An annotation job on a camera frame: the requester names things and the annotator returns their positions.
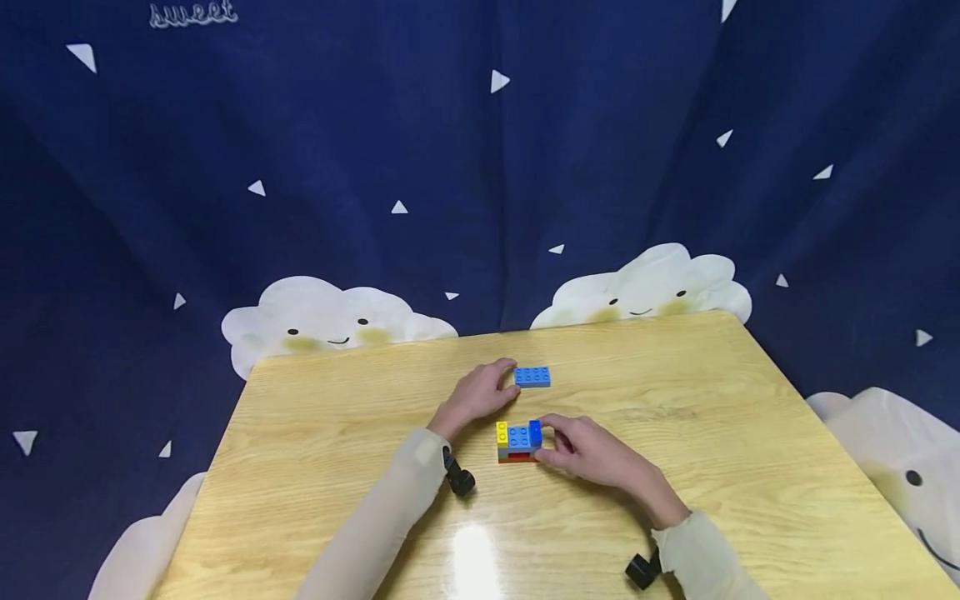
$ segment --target sleeve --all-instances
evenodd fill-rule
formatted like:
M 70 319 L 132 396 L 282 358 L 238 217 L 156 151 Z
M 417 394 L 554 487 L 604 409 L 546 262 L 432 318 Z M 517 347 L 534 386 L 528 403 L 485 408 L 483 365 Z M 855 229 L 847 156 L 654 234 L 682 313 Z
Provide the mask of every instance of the sleeve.
M 663 572 L 673 572 L 688 600 L 762 600 L 767 594 L 740 564 L 713 521 L 694 511 L 684 522 L 654 530 Z
M 410 528 L 437 497 L 449 443 L 423 428 L 404 440 L 387 472 L 373 484 L 310 568 L 295 600 L 371 600 Z

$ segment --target person's right hand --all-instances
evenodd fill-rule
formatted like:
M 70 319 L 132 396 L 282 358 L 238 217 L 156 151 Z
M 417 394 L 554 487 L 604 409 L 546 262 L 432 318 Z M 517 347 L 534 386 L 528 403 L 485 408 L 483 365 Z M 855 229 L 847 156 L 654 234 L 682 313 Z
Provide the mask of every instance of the person's right hand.
M 553 427 L 556 450 L 540 449 L 534 457 L 602 486 L 628 490 L 655 467 L 590 417 L 571 419 L 553 413 L 540 418 Z
M 690 516 L 659 468 L 590 417 L 550 414 L 541 417 L 540 424 L 553 427 L 557 446 L 556 450 L 537 450 L 534 456 L 541 463 L 630 494 L 656 529 L 674 527 Z

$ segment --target red lego brick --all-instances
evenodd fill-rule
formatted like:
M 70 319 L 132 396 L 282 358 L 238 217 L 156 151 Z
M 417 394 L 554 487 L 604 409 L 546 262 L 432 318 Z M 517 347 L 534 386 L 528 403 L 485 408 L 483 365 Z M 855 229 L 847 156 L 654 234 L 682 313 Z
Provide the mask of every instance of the red lego brick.
M 505 463 L 535 463 L 537 461 L 531 452 L 511 452 L 507 458 L 498 458 L 497 462 L 501 465 Z

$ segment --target cloud eye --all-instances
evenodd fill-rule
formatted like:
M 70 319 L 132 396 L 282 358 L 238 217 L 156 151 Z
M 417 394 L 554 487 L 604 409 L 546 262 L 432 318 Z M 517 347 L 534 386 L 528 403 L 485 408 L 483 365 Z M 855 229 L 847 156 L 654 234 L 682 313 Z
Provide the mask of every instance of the cloud eye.
M 906 472 L 906 482 L 911 486 L 918 488 L 919 486 L 924 484 L 924 479 L 920 476 L 920 474 L 917 471 L 910 469 Z

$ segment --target table surface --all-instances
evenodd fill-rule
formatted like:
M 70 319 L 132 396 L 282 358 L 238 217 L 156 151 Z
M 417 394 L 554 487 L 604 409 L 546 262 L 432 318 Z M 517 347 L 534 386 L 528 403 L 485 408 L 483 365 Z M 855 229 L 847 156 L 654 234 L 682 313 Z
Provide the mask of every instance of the table surface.
M 591 415 L 714 519 L 772 597 L 956 597 L 749 333 L 720 312 L 268 359 L 156 597 L 292 598 L 400 441 L 462 374 L 499 356 L 549 366 L 553 379 L 524 390 L 506 420 Z M 622 575 L 636 552 L 649 556 L 636 508 L 538 465 L 499 465 L 493 421 L 458 440 L 475 496 L 460 501 L 444 485 L 377 597 L 636 598 Z M 661 577 L 642 597 L 682 595 Z

